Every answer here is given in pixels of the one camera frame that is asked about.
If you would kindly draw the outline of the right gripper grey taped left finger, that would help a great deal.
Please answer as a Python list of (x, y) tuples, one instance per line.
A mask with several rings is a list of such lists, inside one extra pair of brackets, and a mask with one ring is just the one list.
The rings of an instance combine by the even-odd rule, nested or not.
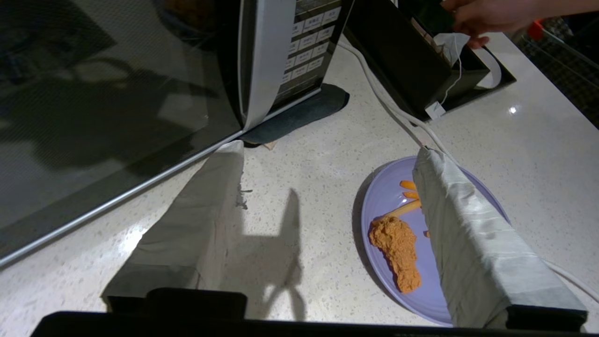
[(135, 312), (158, 289), (218, 287), (238, 223), (243, 168), (240, 140), (203, 163), (107, 284), (102, 300), (109, 312)]

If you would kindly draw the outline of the person's bare hand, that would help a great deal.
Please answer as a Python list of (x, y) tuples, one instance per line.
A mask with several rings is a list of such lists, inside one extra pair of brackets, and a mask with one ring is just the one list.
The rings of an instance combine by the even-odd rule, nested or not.
[(514, 32), (529, 26), (542, 12), (538, 0), (444, 0), (455, 19), (454, 30), (470, 37), (467, 45), (481, 49), (490, 32)]

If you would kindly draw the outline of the right gripper grey taped right finger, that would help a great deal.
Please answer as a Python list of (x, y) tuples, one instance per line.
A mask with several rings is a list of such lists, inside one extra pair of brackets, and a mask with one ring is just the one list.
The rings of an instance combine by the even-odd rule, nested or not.
[(446, 154), (422, 147), (414, 181), (452, 323), (580, 330), (588, 311)]

